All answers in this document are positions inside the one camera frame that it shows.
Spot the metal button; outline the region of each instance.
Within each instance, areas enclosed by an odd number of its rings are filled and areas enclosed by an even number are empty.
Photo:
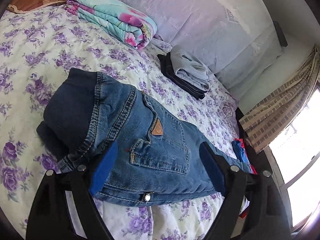
[[[78,166],[78,171],[85,171],[86,168],[87,167],[85,165],[81,164]]]
[[[53,170],[47,170],[47,172],[45,174],[47,176],[51,176],[51,175],[53,175]]]
[[[144,201],[145,201],[145,202],[150,201],[150,199],[151,199],[151,195],[150,195],[150,194],[146,194],[146,195],[144,196]]]
[[[234,171],[234,172],[238,172],[238,171],[240,170],[240,168],[239,168],[238,166],[236,166],[236,165],[232,165],[232,166],[230,167],[230,169],[231,169],[232,171]]]
[[[263,171],[262,174],[263,174],[263,176],[265,176],[267,178],[269,178],[272,175],[270,171]]]

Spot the brown leather patch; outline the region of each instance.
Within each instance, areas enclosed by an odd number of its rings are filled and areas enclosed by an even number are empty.
[[[156,125],[155,125],[155,127],[153,128],[151,134],[152,134],[152,135],[163,135],[162,125],[161,125],[161,122],[160,122],[159,119],[157,119]]]

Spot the folded blanket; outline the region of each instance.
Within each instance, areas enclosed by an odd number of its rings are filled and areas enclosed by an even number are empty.
[[[170,53],[172,68],[177,77],[206,92],[209,90],[210,69],[197,57],[186,52],[181,46],[174,46]]]
[[[150,17],[118,0],[67,0],[66,10],[135,49],[146,47],[157,31]]]

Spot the folded clothes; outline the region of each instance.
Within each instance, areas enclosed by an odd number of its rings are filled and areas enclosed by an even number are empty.
[[[196,99],[204,99],[204,93],[206,91],[203,91],[194,85],[190,84],[189,82],[177,77],[173,71],[172,68],[172,62],[170,59],[170,52],[167,53],[167,55],[161,55],[158,54],[158,58],[160,60],[161,65],[161,73],[169,78],[173,83],[175,83],[177,86],[188,92],[190,95],[192,95]]]
[[[212,72],[201,60],[185,51],[180,45],[172,48],[170,58],[177,77],[201,90],[209,90],[208,81]]]
[[[230,165],[252,172],[249,164],[213,146],[195,125],[101,72],[71,68],[43,117],[37,132],[59,158],[61,171],[88,164],[109,145],[118,144],[114,165],[93,194],[111,203],[150,206],[216,193],[220,189],[215,185],[221,182],[210,180],[199,156],[204,141]]]
[[[67,0],[66,10],[135,49],[146,47],[157,31],[150,17],[119,0]]]

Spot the checkered curtain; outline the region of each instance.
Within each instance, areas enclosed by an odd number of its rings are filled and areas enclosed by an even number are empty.
[[[240,120],[256,153],[268,146],[308,101],[320,74],[319,49],[314,46],[306,62],[288,81]]]

